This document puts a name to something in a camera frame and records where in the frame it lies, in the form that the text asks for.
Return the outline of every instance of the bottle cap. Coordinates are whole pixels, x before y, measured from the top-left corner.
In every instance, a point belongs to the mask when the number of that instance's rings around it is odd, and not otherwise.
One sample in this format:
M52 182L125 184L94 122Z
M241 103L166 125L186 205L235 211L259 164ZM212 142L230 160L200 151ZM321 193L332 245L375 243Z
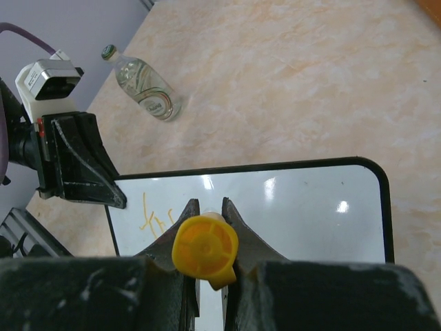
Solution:
M208 280L214 290L236 281L233 263L239 240L234 229L213 215L190 217L176 234L172 260L183 274Z
M115 45L107 45L104 47L103 51L101 52L101 57L105 60L108 60L112 57L113 54L116 52Z

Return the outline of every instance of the clear glass bottle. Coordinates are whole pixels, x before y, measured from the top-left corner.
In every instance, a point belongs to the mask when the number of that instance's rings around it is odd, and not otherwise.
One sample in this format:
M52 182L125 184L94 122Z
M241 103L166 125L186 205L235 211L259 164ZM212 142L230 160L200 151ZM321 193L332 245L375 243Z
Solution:
M146 62L120 54L114 45L101 56L113 65L118 85L151 115L167 121L181 110L181 97Z

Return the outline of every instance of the whiteboard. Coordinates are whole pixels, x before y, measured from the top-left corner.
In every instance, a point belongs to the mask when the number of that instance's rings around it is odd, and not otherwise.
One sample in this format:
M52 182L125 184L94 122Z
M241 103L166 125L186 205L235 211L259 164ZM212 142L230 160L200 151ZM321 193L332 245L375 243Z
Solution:
M145 249L179 218L189 199L199 200L202 213L221 212L223 197L229 197L245 223L288 259L391 261L393 253L385 250L392 247L391 220L383 219L385 207L390 214L387 178L381 182L368 160L340 159L349 163L343 165L337 160L331 160L334 165L279 163L118 180L127 207L107 213L117 252L133 256ZM389 205L382 206L382 197ZM384 233L384 225L390 233Z

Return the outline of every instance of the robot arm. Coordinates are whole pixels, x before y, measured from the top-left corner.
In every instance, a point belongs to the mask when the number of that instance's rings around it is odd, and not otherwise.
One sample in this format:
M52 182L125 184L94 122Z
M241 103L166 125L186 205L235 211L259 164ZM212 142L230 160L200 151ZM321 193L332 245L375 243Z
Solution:
M43 199L125 208L95 115L67 98L82 74L62 51L26 66L16 79L23 106L0 78L0 183L9 182L3 176L11 161L37 171Z

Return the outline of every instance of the cable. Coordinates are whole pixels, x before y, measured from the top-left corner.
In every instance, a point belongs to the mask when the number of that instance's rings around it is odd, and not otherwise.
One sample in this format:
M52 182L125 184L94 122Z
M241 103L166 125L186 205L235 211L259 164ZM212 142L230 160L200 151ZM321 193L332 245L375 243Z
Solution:
M19 242L17 243L17 246L16 247L14 247L14 246L12 247L12 254L17 253L20 250L20 253L21 253L21 255L23 257L27 256L27 254L25 252L25 249L23 247L23 244L24 244L25 239L26 239L27 236L28 236L28 233L24 232L23 235L21 236Z
M48 52L51 55L56 53L56 50L54 48L50 47L47 43L42 41L40 38L37 38L32 33L26 31L25 29L20 28L19 26L15 26L14 24L7 23L7 22L0 22L0 33L2 33L3 31L11 31L11 32L20 34L22 37L33 42L35 45L40 46L41 48L43 48L46 52Z

